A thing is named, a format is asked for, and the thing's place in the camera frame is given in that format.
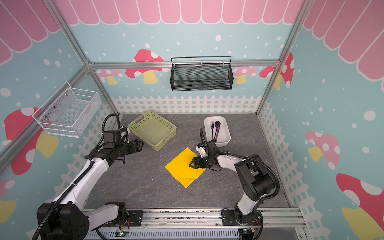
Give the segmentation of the dark purple fork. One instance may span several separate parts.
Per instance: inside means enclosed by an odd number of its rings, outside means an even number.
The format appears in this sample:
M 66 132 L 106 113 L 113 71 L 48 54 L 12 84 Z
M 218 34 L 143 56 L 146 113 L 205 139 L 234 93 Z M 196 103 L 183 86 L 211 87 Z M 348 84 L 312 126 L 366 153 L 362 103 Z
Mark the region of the dark purple fork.
M 214 140 L 214 128 L 215 128 L 215 123 L 214 121 L 211 121 L 210 123 L 210 128 L 211 128 L 211 135 L 212 135 L 212 140 Z

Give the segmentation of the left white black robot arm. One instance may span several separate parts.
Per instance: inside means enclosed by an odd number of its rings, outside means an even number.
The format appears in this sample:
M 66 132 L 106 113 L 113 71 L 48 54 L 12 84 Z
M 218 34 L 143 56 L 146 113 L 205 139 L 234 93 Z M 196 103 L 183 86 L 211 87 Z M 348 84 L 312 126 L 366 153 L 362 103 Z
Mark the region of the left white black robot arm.
M 83 205 L 101 176 L 117 160 L 124 162 L 125 156 L 138 153 L 144 143 L 131 140 L 125 144 L 107 148 L 102 144 L 94 148 L 79 175 L 50 204 L 42 204 L 37 210 L 38 227 L 34 240 L 83 240 L 91 231 L 105 224 L 123 226 L 130 215 L 123 202 L 108 202 L 102 207 L 84 213 Z

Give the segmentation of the yellow paper napkin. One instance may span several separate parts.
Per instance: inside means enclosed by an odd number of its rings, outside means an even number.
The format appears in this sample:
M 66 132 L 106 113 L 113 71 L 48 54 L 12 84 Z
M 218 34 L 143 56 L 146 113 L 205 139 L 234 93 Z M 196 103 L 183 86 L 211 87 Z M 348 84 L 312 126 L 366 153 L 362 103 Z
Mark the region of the yellow paper napkin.
M 189 166 L 197 155 L 189 148 L 183 150 L 177 157 L 169 162 L 165 169 L 184 187 L 187 188 L 205 169 L 194 169 Z

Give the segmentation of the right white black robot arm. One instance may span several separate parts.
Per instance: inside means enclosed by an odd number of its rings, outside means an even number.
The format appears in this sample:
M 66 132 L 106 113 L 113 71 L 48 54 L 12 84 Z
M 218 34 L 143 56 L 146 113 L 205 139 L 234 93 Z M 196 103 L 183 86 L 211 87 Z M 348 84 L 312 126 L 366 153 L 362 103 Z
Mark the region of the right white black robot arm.
M 223 210 L 223 221 L 238 225 L 260 224 L 262 215 L 258 207 L 274 198 L 281 185 L 277 174 L 263 162 L 259 155 L 241 156 L 229 152 L 207 153 L 192 158 L 189 167 L 198 169 L 229 169 L 237 173 L 244 194 L 233 210 Z

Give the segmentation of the white plastic bin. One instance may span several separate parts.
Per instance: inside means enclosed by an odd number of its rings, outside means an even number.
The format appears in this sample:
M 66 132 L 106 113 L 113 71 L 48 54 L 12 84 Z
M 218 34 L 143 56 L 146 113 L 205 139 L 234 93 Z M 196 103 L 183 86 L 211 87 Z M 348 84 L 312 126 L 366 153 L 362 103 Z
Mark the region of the white plastic bin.
M 210 128 L 211 121 L 214 121 L 214 123 L 220 122 L 219 130 L 217 131 L 216 125 L 214 128 L 214 137 L 217 136 L 216 137 L 217 147 L 221 148 L 221 147 L 227 146 L 231 140 L 231 134 L 229 131 L 227 121 L 222 116 L 212 116 L 212 117 L 207 117 L 204 119 L 204 130 L 206 133 L 207 141 L 209 142 L 212 140 L 212 135 L 211 135 L 212 133 L 211 133 L 211 128 Z

